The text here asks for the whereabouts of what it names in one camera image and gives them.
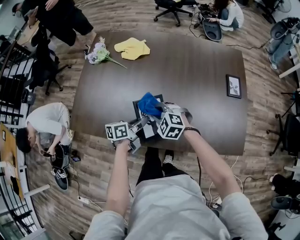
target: black and white marker cube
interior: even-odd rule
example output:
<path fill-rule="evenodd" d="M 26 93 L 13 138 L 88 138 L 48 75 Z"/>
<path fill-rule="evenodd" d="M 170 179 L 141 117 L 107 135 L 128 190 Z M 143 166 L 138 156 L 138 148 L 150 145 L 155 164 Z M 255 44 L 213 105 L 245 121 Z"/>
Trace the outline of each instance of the black and white marker cube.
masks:
<path fill-rule="evenodd" d="M 128 123 L 115 122 L 105 125 L 107 139 L 112 141 L 122 140 L 128 138 Z"/>
<path fill-rule="evenodd" d="M 180 114 L 166 112 L 157 132 L 164 139 L 178 140 L 184 128 Z"/>

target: black shirt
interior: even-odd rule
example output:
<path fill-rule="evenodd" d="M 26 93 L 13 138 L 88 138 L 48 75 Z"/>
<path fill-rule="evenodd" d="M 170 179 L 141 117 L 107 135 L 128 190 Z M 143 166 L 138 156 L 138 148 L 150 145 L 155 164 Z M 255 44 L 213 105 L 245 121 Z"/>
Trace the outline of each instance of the black shirt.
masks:
<path fill-rule="evenodd" d="M 73 0 L 59 0 L 49 11 L 46 11 L 47 0 L 25 0 L 21 7 L 24 16 L 38 6 L 36 18 L 49 30 L 64 24 L 67 17 L 76 9 Z"/>

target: dark wooden table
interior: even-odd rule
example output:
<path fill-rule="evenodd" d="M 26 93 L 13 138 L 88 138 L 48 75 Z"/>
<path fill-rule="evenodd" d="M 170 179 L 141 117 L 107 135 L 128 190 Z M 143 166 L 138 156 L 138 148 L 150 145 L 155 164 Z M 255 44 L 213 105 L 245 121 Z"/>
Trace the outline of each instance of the dark wooden table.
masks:
<path fill-rule="evenodd" d="M 101 32 L 113 62 L 85 62 L 72 110 L 71 129 L 106 138 L 105 124 L 135 118 L 133 101 L 146 92 L 187 108 L 192 125 L 222 155 L 242 155 L 247 127 L 247 87 L 239 50 L 195 37 L 162 32 Z M 130 61 L 114 45 L 131 37 L 147 40 L 150 55 Z M 226 74 L 240 77 L 242 98 L 228 97 Z M 144 145 L 193 151 L 181 136 Z"/>

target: flower bouquet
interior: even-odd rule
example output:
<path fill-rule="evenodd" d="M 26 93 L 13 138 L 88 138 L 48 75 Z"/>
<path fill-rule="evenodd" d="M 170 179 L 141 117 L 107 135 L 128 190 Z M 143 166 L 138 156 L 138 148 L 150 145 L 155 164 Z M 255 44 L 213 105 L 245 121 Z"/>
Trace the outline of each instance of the flower bouquet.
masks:
<path fill-rule="evenodd" d="M 91 64 L 98 64 L 101 63 L 104 60 L 108 60 L 108 61 L 112 61 L 116 64 L 119 64 L 120 66 L 125 67 L 124 65 L 118 63 L 117 61 L 115 61 L 114 59 L 112 59 L 109 56 L 109 51 L 106 49 L 105 46 L 105 39 L 102 37 L 99 37 L 99 42 L 95 44 L 95 48 L 93 50 L 93 52 L 91 52 L 90 54 L 88 54 L 88 60 Z"/>

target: yellow cloth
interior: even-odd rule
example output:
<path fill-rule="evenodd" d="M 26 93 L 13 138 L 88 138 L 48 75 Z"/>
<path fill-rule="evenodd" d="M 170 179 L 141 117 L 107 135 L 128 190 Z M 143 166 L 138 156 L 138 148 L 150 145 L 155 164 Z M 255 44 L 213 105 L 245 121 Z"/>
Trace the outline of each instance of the yellow cloth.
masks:
<path fill-rule="evenodd" d="M 145 44 L 146 40 L 139 41 L 134 37 L 118 43 L 114 46 L 117 52 L 122 52 L 121 56 L 124 59 L 136 60 L 141 55 L 150 54 L 150 48 Z"/>

